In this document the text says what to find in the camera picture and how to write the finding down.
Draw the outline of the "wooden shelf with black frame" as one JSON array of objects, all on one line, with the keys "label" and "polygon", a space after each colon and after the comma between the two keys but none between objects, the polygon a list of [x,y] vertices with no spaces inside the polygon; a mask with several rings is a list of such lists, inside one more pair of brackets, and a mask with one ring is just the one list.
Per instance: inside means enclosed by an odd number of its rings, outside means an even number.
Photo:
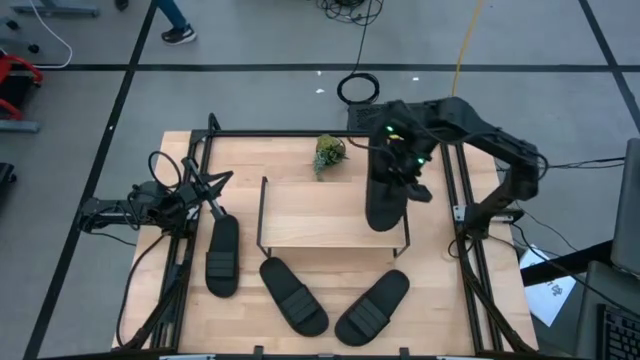
[{"label": "wooden shelf with black frame", "polygon": [[277,182],[261,179],[256,245],[274,249],[389,249],[397,258],[411,245],[403,217],[385,232],[365,217],[365,190],[353,182]]}]

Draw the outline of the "person's leg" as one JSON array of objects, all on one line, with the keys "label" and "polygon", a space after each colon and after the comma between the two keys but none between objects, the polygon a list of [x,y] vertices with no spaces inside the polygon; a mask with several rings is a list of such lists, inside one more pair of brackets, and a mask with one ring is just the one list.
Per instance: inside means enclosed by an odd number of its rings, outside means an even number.
[{"label": "person's leg", "polygon": [[157,0],[157,7],[174,28],[185,28],[189,25],[175,0]]}]

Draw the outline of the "white paper sheet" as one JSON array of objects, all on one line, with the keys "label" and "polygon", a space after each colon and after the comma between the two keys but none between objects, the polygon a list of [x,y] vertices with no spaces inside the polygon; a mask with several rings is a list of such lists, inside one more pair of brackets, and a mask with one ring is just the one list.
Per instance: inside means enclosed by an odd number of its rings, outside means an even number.
[{"label": "white paper sheet", "polygon": [[[549,259],[536,246],[533,248],[534,252],[528,249],[521,256],[519,260],[521,270]],[[544,325],[551,327],[575,285],[576,281],[571,276],[536,285],[526,285],[525,295],[530,312]]]}]

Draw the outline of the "grey desk foot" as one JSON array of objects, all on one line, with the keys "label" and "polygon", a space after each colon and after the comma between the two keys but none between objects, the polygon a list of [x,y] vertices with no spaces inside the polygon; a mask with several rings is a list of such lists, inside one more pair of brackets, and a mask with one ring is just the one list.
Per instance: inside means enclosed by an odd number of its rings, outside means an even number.
[{"label": "grey desk foot", "polygon": [[98,17],[100,10],[96,6],[71,4],[63,0],[15,0],[10,6],[16,14],[36,14],[41,16],[87,16]]}]

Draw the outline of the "grey metal bar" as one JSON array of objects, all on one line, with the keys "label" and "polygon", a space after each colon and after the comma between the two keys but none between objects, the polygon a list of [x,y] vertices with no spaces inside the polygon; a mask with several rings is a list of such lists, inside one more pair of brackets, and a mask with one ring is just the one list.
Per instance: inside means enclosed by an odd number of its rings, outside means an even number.
[{"label": "grey metal bar", "polygon": [[25,120],[0,120],[0,132],[38,133],[38,122]]}]

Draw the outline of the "black desk bar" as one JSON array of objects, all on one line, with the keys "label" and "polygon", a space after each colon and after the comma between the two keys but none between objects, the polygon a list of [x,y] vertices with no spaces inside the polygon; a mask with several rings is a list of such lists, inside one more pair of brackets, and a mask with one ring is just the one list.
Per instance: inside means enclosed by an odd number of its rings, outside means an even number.
[{"label": "black desk bar", "polygon": [[543,260],[520,271],[525,287],[584,273],[591,262],[612,265],[613,241],[609,240],[555,259]]}]

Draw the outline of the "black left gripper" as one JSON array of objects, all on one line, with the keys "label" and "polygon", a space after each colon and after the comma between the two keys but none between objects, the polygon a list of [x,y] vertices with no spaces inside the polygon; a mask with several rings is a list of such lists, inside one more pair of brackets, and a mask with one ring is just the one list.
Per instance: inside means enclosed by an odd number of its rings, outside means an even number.
[{"label": "black left gripper", "polygon": [[211,207],[210,212],[216,220],[224,218],[225,210],[219,205],[217,198],[233,176],[233,172],[201,173],[193,157],[184,157],[181,163],[185,169],[186,179],[179,186],[178,193],[184,205],[192,207],[207,203]]}]

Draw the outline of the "small potted succulent plant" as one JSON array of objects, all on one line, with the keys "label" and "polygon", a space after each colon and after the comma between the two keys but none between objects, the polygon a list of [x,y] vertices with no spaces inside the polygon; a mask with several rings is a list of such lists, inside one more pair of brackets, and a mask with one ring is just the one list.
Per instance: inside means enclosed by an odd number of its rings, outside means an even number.
[{"label": "small potted succulent plant", "polygon": [[313,158],[315,175],[320,178],[326,168],[337,165],[346,158],[346,146],[341,139],[328,134],[319,136]]}]

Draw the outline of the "grey laptop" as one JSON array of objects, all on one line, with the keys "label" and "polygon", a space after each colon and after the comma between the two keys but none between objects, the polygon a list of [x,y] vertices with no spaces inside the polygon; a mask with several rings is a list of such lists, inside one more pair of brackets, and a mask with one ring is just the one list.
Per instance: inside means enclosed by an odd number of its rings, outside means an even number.
[{"label": "grey laptop", "polygon": [[591,250],[575,354],[640,360],[640,138],[627,143],[613,239]]}]

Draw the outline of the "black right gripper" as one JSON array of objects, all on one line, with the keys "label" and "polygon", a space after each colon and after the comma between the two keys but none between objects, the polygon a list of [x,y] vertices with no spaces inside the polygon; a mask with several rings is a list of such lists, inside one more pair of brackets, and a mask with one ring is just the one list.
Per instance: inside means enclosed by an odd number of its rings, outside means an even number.
[{"label": "black right gripper", "polygon": [[[428,150],[431,142],[409,106],[401,100],[386,103],[376,118],[372,134],[378,132],[387,136],[387,145],[395,158],[391,170],[404,188],[406,197],[412,201],[430,202],[432,194],[419,183],[418,177],[422,166],[431,160],[431,150]],[[390,134],[400,135],[404,140],[390,140]]]}]

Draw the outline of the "black aluminium table frame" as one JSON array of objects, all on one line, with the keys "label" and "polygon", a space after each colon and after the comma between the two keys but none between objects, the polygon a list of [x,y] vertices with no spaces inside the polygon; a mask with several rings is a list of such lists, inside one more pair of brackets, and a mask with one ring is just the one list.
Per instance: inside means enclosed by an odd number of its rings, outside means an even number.
[{"label": "black aluminium table frame", "polygon": [[[198,163],[197,162],[196,163],[200,169],[200,172],[207,173],[206,172],[207,170],[205,170],[204,167],[205,165],[209,165],[208,164],[209,157],[210,157],[209,153],[210,153],[210,150],[212,149],[213,139],[216,137],[269,137],[269,138],[314,137],[314,136],[319,137],[323,134],[328,134],[333,137],[337,137],[341,140],[342,138],[344,138],[349,142],[351,142],[351,145],[353,147],[368,151],[370,133],[364,133],[359,131],[348,131],[348,130],[343,132],[329,131],[326,133],[321,130],[223,131],[221,130],[215,115],[213,113],[210,113],[207,129],[192,130],[190,139],[189,139],[189,146],[188,146],[188,152],[186,157],[193,157],[198,144],[200,142],[204,142],[204,154],[202,156],[202,163],[200,164],[202,166],[199,166]],[[446,147],[455,146],[456,149],[460,150],[459,152],[462,153],[462,145],[457,144],[457,145],[439,145],[439,146],[441,147],[441,152],[443,154],[443,161],[445,165],[445,175],[446,175],[445,177],[447,181],[447,190],[449,191],[450,200],[453,200],[454,185],[452,182],[453,180],[450,179],[450,176],[449,176],[449,175],[452,175],[452,173],[451,173],[451,164],[450,164],[450,159],[448,155],[448,150],[446,149]],[[149,155],[147,165],[149,165],[149,171],[153,178],[157,178],[157,176],[154,172],[154,169],[151,167],[150,161],[152,157],[155,155],[163,156],[167,158],[167,160],[171,163],[174,170],[176,171],[176,174],[178,176],[178,181],[186,178],[185,170],[183,173],[181,173],[174,159],[162,151],[154,151]],[[172,237],[161,231],[161,236],[154,243],[152,243],[149,248],[143,251],[143,253],[138,258],[138,260],[134,261],[132,270],[130,270],[130,273],[129,273],[125,295],[123,297],[120,313],[118,315],[116,335],[115,335],[118,346],[111,350],[113,353],[117,353],[118,355],[109,355],[109,356],[112,356],[114,358],[116,356],[132,357],[135,360],[142,360],[143,357],[146,356],[146,357],[149,357],[149,359],[151,360],[160,360],[162,356],[165,356],[165,355],[174,356],[178,354],[177,352],[178,346],[176,345],[177,340],[175,339],[171,341],[175,341],[176,344],[173,344],[171,342],[168,347],[155,347],[153,344],[155,340],[153,339],[152,339],[153,341],[151,341],[150,349],[145,350],[145,349],[142,349],[142,347],[151,335],[153,335],[152,337],[155,337],[156,332],[162,333],[164,331],[163,319],[165,317],[165,312],[167,312],[167,309],[177,307],[178,310],[176,310],[177,311],[176,317],[180,317],[183,315],[182,313],[184,310],[184,306],[180,304],[181,302],[183,302],[182,300],[184,300],[182,298],[186,297],[186,291],[187,291],[186,288],[187,288],[187,283],[191,274],[191,261],[193,258],[193,255],[191,254],[193,250],[191,249],[191,247],[193,246],[191,245],[195,244],[195,236],[197,234],[197,230],[199,226],[198,225],[199,220],[197,218],[199,217],[201,209],[202,209],[202,206],[191,211],[188,222],[187,222],[187,232],[183,237]],[[497,215],[504,215],[508,213],[507,210],[508,209],[506,207]],[[465,291],[466,289],[468,289],[470,292],[470,294],[467,294],[468,295],[467,297],[469,298],[467,299],[467,309],[472,311],[471,320],[475,319],[474,316],[476,316],[476,313],[474,313],[475,310],[471,309],[472,306],[470,305],[471,303],[470,299],[472,297],[477,297],[482,303],[482,305],[484,306],[485,310],[487,311],[488,317],[490,319],[489,321],[490,325],[493,324],[494,327],[497,329],[496,332],[498,332],[500,336],[505,338],[508,344],[512,347],[513,353],[535,354],[537,350],[534,350],[532,347],[530,347],[524,342],[524,340],[520,337],[520,335],[518,335],[517,332],[511,327],[511,325],[508,324],[506,318],[502,315],[500,310],[498,310],[497,306],[493,301],[493,297],[490,291],[491,287],[490,285],[488,285],[488,280],[486,281],[487,285],[485,285],[485,280],[482,280],[484,278],[479,279],[473,273],[470,262],[468,260],[468,255],[466,253],[467,250],[464,250],[465,251],[464,254],[462,253],[462,248],[464,247],[465,241],[469,240],[471,241],[471,243],[476,244],[486,239],[489,236],[489,233],[484,238],[473,237],[467,234],[463,230],[464,220],[460,220],[460,221],[461,222],[456,223],[459,225],[454,225],[456,232],[455,232],[455,238],[453,240],[453,243],[456,244],[456,246],[458,246],[459,248],[458,259],[460,263],[460,269],[462,273],[462,279],[463,279]],[[169,277],[168,279],[172,281],[169,282],[168,285],[167,284],[163,285],[160,292],[160,298],[159,298],[158,304],[155,306],[155,308],[153,309],[153,311],[151,312],[147,320],[134,334],[132,339],[127,342],[122,342],[121,335],[120,335],[121,320],[122,320],[122,316],[126,306],[130,282],[133,278],[134,272],[137,269],[141,259],[143,259],[144,256],[147,255],[151,250],[153,250],[153,248],[157,246],[158,243],[165,237],[170,237],[172,241],[174,240],[178,241],[183,238],[186,238],[188,240],[187,249],[186,249],[187,257],[184,260],[186,264],[174,266],[175,268],[175,271],[173,273],[174,277],[173,278]]]}]

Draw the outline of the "black rubber slide sandal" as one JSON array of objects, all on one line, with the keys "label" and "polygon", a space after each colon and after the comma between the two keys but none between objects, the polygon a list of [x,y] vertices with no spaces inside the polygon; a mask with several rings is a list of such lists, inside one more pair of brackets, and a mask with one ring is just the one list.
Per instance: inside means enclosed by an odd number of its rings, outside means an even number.
[{"label": "black rubber slide sandal", "polygon": [[407,197],[391,170],[395,158],[387,145],[387,136],[382,132],[372,134],[368,146],[365,215],[373,230],[384,232],[404,215]]},{"label": "black rubber slide sandal", "polygon": [[390,323],[409,287],[403,272],[387,271],[341,315],[334,327],[336,338],[352,347],[370,343]]},{"label": "black rubber slide sandal", "polygon": [[328,329],[327,312],[284,261],[270,257],[261,264],[259,273],[281,315],[294,332],[304,337],[316,337]]},{"label": "black rubber slide sandal", "polygon": [[227,215],[214,223],[205,257],[205,282],[208,290],[220,298],[233,296],[239,283],[239,223]]}]

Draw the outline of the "red cart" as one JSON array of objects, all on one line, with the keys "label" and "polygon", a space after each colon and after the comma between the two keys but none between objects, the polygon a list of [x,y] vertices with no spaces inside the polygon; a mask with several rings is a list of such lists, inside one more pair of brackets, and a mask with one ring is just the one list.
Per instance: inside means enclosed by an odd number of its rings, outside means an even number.
[{"label": "red cart", "polygon": [[43,74],[33,64],[14,55],[0,55],[0,120],[23,120],[22,105]]}]

